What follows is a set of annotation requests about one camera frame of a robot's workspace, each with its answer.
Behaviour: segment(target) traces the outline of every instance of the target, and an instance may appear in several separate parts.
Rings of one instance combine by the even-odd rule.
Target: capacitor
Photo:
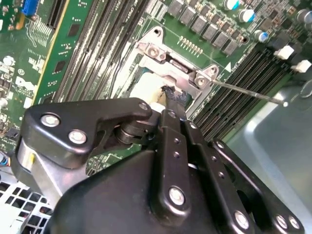
[[[256,30],[254,32],[254,38],[261,43],[265,43],[269,39],[269,34],[262,30]]]
[[[300,23],[312,23],[312,11],[307,9],[300,10],[297,14],[297,20]]]
[[[224,8],[227,11],[235,10],[239,6],[238,0],[224,0]]]
[[[8,101],[5,98],[0,98],[0,109],[6,107],[8,105]]]
[[[244,9],[239,12],[238,18],[241,22],[251,22],[255,18],[254,10],[252,9]]]
[[[306,24],[304,25],[304,27],[305,27],[307,30],[312,31],[312,23],[306,23]]]

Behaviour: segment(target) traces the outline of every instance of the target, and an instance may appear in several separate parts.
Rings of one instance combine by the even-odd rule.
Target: motherboard
[[[206,140],[226,140],[265,102],[198,71],[273,96],[311,65],[311,8],[309,0],[0,0],[0,148],[14,149],[31,105],[155,101],[163,85],[187,93],[187,116]],[[138,149],[93,158],[89,174]]]

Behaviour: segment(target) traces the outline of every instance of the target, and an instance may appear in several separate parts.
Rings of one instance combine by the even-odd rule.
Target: black memory slot
[[[111,26],[111,33],[105,38],[105,41],[103,41],[101,47],[100,47],[100,54],[97,58],[97,63],[92,69],[91,75],[88,77],[86,85],[84,89],[82,90],[82,93],[80,94],[79,100],[86,99],[86,96],[88,95],[91,86],[95,82],[98,72],[102,66],[102,64],[99,64],[99,61],[102,61],[102,63],[105,61],[105,57],[107,53],[112,49],[111,45],[113,45],[114,41],[116,40],[117,35],[120,33],[120,31],[124,28],[124,22],[126,18],[128,17],[129,11],[131,10],[131,7],[133,6],[133,3],[135,0],[127,1],[127,3],[122,4],[120,12],[115,16],[114,18],[114,24]]]
[[[77,41],[77,46],[76,46],[74,53],[73,53],[73,55],[69,61],[68,67],[66,69],[65,75],[64,75],[62,82],[60,84],[60,87],[57,91],[57,94],[55,95],[55,101],[56,102],[60,102],[60,98],[64,94],[64,91],[65,91],[67,84],[69,82],[73,81],[73,80],[70,80],[70,77],[71,77],[71,74],[74,70],[78,54],[80,53],[80,50],[81,50],[80,46],[83,43],[83,41],[85,40],[86,34],[87,34],[89,28],[91,27],[93,21],[94,21],[94,18],[96,16],[96,11],[98,10],[99,5],[100,5],[100,0],[93,1],[92,6],[91,6],[90,11],[89,11],[89,14],[88,14],[88,17],[84,23],[83,29],[82,29],[81,34],[79,36],[79,39]]]
[[[267,94],[285,75],[288,66],[274,60],[273,55],[260,46],[247,56],[228,83]],[[219,92],[195,118],[206,140],[225,137],[243,120],[259,99],[237,91],[220,88]]]
[[[98,21],[97,28],[94,31],[95,33],[91,37],[89,47],[85,52],[83,59],[79,63],[78,69],[76,69],[75,73],[72,75],[73,83],[71,85],[70,92],[66,97],[66,101],[73,100],[73,97],[77,92],[77,88],[84,77],[83,73],[86,71],[86,67],[90,62],[90,58],[92,57],[92,53],[94,52],[94,49],[96,48],[96,45],[98,44],[100,37],[103,35],[104,32],[106,33],[109,32],[108,27],[111,24],[109,19],[113,13],[113,10],[115,9],[116,3],[117,0],[109,1],[109,3],[105,6],[105,9],[103,10],[102,15],[100,17],[100,20]]]

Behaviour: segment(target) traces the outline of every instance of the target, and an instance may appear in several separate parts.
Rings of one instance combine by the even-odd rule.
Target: ram slot
[[[76,71],[76,68],[79,67],[83,61],[81,59],[81,54],[83,53],[83,51],[88,50],[94,31],[96,29],[97,16],[99,14],[101,15],[101,12],[104,11],[105,6],[106,2],[103,3],[102,0],[93,1],[90,12],[75,47],[74,53],[69,61],[69,65],[57,91],[57,94],[55,95],[56,102],[66,100],[65,94],[69,93],[70,87],[74,82],[72,79],[74,71]]]

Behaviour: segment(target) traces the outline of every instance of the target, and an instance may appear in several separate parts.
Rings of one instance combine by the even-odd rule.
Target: green circuit board
[[[32,104],[107,97],[113,74],[122,66],[120,62],[126,60],[121,59],[120,48],[127,42],[131,51],[135,42],[155,26],[164,30],[163,43],[195,67],[204,69],[217,64],[218,79],[224,82],[257,44],[254,39],[257,29],[268,32],[270,38],[282,31],[287,33],[290,41],[303,47],[303,53],[310,53],[312,48],[311,33],[296,21],[297,12],[311,6],[308,0],[240,0],[239,7],[232,11],[224,9],[223,0],[198,0],[195,5],[192,0],[179,0],[183,7],[172,15],[168,11],[173,1],[176,0],[65,0],[54,9],[56,1],[41,0],[36,14],[25,17],[20,13],[22,1],[2,0],[0,9],[8,6],[8,12],[0,18],[0,78],[7,83],[0,87],[0,95],[8,105],[0,113],[0,148],[14,149],[23,113]],[[182,23],[187,8],[194,15],[188,23]],[[238,14],[245,8],[254,9],[252,22],[239,21]],[[141,15],[135,21],[140,10]],[[56,25],[51,24],[51,14],[55,13],[59,18]],[[200,33],[192,30],[199,16],[207,24],[213,24],[226,40],[237,44],[230,55],[224,52],[224,46],[215,46],[203,38],[205,28]],[[124,24],[118,21],[122,17]],[[114,34],[113,29],[118,26],[121,30]],[[135,60],[132,69],[138,62],[139,59]],[[117,88],[116,96],[126,97],[122,90],[128,90],[133,83],[128,80]],[[216,92],[217,87],[198,101],[192,118]],[[108,159],[108,154],[99,158],[107,167],[116,158],[138,149]]]

